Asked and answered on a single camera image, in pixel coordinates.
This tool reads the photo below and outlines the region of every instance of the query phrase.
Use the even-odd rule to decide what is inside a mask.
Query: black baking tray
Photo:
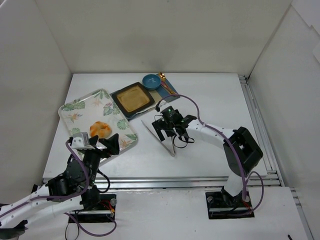
[[[136,87],[138,86],[139,88],[141,88],[141,90],[143,91],[143,93],[148,97],[149,99],[149,102],[139,108],[137,108],[136,110],[134,111],[131,111],[131,112],[128,112],[124,106],[120,103],[120,101],[118,100],[117,98],[117,95],[120,94],[120,93],[123,93],[125,92],[126,90],[132,88],[132,87]],[[111,94],[111,97],[113,98],[114,102],[117,104],[117,106],[119,107],[119,109],[122,111],[122,113],[127,117],[127,118],[130,118],[132,115],[142,111],[143,109],[146,109],[150,106],[152,106],[154,103],[155,103],[155,100],[154,98],[150,95],[150,93],[148,92],[147,89],[144,88],[144,86],[140,83],[140,82],[135,82],[129,86],[126,86],[114,93]]]

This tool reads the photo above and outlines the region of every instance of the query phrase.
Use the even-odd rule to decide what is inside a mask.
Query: bowl
[[[158,75],[148,74],[142,78],[142,85],[147,90],[156,90],[161,85],[161,79]]]

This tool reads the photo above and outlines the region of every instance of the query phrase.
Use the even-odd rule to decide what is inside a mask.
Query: knife
[[[164,145],[159,138],[157,138],[157,136],[147,127],[147,125],[145,124],[144,121],[142,121],[142,125],[148,130],[149,133],[151,133],[151,135],[167,150],[168,153],[170,153],[170,155],[172,157],[174,157],[176,155],[176,151],[175,151],[175,147],[174,147],[174,143],[173,143],[173,138],[171,137],[171,142],[172,142],[172,149],[173,149],[173,153],[166,147],[166,145]]]

